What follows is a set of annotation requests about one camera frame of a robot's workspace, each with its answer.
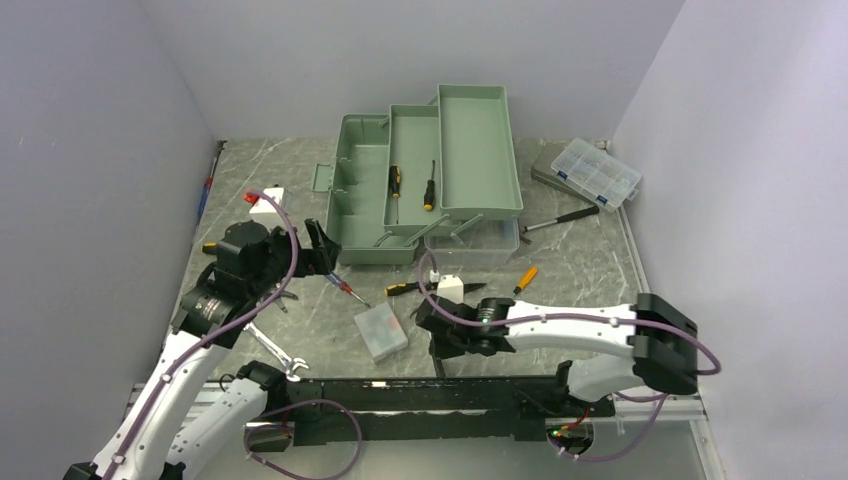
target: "yellow handle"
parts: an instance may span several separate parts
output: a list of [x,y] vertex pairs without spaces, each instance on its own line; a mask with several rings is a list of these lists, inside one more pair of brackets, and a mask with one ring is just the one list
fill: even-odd
[[517,287],[521,290],[524,290],[527,285],[529,285],[530,282],[533,281],[533,277],[535,277],[537,273],[539,273],[539,269],[537,267],[530,267],[530,270],[527,270],[527,273],[525,273],[524,276],[521,277],[521,281],[518,282]]

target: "toolbox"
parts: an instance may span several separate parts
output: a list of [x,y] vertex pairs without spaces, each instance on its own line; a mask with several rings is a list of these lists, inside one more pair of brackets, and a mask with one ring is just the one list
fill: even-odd
[[[436,200],[426,210],[431,175]],[[329,192],[326,232],[342,246],[341,264],[409,264],[425,236],[461,246],[478,222],[515,220],[524,205],[506,89],[439,85],[429,105],[346,115],[335,158],[316,165],[312,189]]]

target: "wall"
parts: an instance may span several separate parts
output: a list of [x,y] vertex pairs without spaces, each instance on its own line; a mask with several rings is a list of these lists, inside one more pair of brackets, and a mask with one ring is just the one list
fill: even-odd
[[725,362],[729,478],[848,471],[848,5],[688,0],[615,134],[653,289]]
[[135,0],[0,7],[3,478],[61,478],[152,369],[214,141]]
[[517,136],[609,138],[683,0],[142,0],[220,138],[506,85]]

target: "marble tabletop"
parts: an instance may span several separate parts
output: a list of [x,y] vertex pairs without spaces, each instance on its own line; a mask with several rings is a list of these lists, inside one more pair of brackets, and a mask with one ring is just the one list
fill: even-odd
[[[541,139],[516,139],[515,157],[524,200],[522,224],[534,224],[589,206],[530,178],[530,168],[544,145]],[[335,139],[288,138],[234,140],[221,153],[206,210],[198,226],[191,257],[183,278],[185,291],[194,282],[210,257],[200,252],[204,242],[217,241],[231,224],[248,219],[249,204],[242,200],[246,188],[262,189],[280,184],[293,197],[289,215],[299,228],[300,239],[308,244],[303,221],[325,221],[327,193],[311,190],[316,163],[328,163],[335,152]],[[539,273],[521,294],[531,303],[552,306],[598,307],[630,303],[639,291],[636,267],[619,213],[600,215],[531,232],[532,245],[521,244],[502,267],[491,270],[445,268],[442,274],[459,275],[465,282],[487,282],[488,286],[466,295],[466,303],[476,304],[487,296],[511,295],[515,283],[530,266]],[[336,269],[354,290],[377,305],[389,302],[406,335],[409,347],[375,364],[353,321],[366,307],[339,291],[325,278],[294,279],[288,290],[298,301],[285,300],[288,313],[271,306],[256,319],[256,325],[292,356],[301,357],[310,370],[306,377],[432,377],[432,361],[427,353],[429,334],[415,326],[410,313],[421,296],[408,293],[387,299],[383,289],[393,283],[412,281],[413,265],[349,266]],[[553,373],[567,359],[587,358],[580,351],[539,349],[493,357],[466,355],[444,362],[448,376],[521,375]],[[242,335],[227,359],[215,372],[235,373],[257,359],[275,365],[262,346]]]

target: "orange screwdriver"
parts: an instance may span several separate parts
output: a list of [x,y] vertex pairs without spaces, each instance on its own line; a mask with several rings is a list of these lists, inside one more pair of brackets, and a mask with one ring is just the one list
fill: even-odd
[[515,298],[519,293],[527,288],[527,285],[533,281],[533,277],[535,277],[537,273],[539,273],[539,269],[537,267],[530,267],[530,269],[527,270],[527,273],[521,277],[521,280],[518,282],[518,285],[515,286],[515,289],[512,290],[512,298]]

